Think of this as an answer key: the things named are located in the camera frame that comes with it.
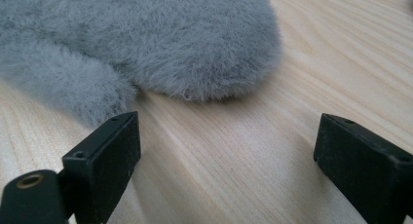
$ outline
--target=light wood surface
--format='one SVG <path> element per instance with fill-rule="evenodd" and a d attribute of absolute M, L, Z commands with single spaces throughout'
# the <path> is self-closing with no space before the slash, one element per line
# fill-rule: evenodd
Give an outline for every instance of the light wood surface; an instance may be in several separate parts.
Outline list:
<path fill-rule="evenodd" d="M 364 223 L 313 161 L 319 117 L 352 119 L 413 153 L 413 0 L 271 3 L 284 59 L 256 93 L 136 99 L 142 158 L 110 223 Z M 0 83 L 0 187 L 59 171 L 90 132 Z"/>

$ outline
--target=faux fur fabric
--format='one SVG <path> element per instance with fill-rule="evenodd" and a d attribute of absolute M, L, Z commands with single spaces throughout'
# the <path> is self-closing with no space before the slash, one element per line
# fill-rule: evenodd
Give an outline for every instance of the faux fur fabric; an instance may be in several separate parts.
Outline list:
<path fill-rule="evenodd" d="M 0 0 L 0 78 L 90 126 L 135 87 L 241 96 L 280 57 L 268 0 Z"/>

